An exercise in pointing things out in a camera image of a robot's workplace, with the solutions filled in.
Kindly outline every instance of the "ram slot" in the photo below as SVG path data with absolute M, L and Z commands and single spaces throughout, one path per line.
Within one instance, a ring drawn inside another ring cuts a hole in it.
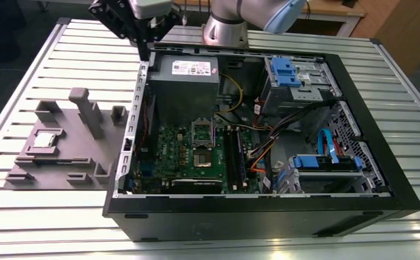
M 247 172 L 246 172 L 246 156 L 244 156 L 244 149 L 242 144 L 242 136 L 240 136 L 240 129 L 238 127 L 235 131 L 235 137 L 238 142 L 238 187 L 242 189 L 247 186 L 246 179 L 247 179 Z
M 238 162 L 235 156 L 234 129 L 224 128 L 224 157 L 226 157 L 226 174 L 227 186 L 230 190 L 238 190 Z

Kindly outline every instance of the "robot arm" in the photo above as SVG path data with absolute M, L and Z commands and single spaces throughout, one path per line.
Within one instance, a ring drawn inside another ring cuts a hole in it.
M 171 0 L 95 0 L 90 12 L 119 38 L 130 39 L 142 61 L 150 60 L 151 44 L 182 20 Z
M 207 45 L 247 46 L 247 23 L 279 34 L 287 31 L 306 0 L 214 0 L 203 32 Z M 150 60 L 150 47 L 182 20 L 172 0 L 95 0 L 90 12 L 115 35 L 138 47 L 142 61 Z
M 247 24 L 282 34 L 302 13 L 306 0 L 214 0 L 203 40 L 214 46 L 247 46 Z

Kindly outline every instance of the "sticker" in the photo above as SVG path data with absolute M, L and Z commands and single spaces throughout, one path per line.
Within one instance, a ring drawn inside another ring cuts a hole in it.
M 260 110 L 262 110 L 262 106 L 260 105 L 255 105 L 255 114 L 259 115 L 260 114 Z
M 264 185 L 268 187 L 268 188 L 271 188 L 271 181 L 270 181 L 270 179 L 264 176 L 264 179 L 263 179 L 263 183 L 264 183 Z
M 174 75 L 211 76 L 211 63 L 203 61 L 175 61 Z
M 300 80 L 310 80 L 308 74 L 298 74 L 298 78 L 299 78 Z

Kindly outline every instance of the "power supply label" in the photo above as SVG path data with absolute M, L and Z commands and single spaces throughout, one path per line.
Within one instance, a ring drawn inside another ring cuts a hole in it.
M 174 75 L 211 76 L 211 63 L 203 61 L 175 61 Z

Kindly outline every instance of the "aluminum table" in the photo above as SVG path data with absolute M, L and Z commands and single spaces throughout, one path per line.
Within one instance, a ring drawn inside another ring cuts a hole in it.
M 176 27 L 167 42 L 199 43 L 200 28 Z M 250 32 L 251 48 L 334 53 L 355 81 L 420 198 L 420 94 L 386 49 L 367 39 Z M 72 87 L 102 109 L 131 107 L 139 56 L 96 21 L 60 19 L 0 114 L 0 257 L 43 259 L 420 259 L 420 212 L 346 237 L 132 243 L 102 216 L 106 191 L 10 191 L 4 178 L 38 117 L 39 100 L 62 108 Z

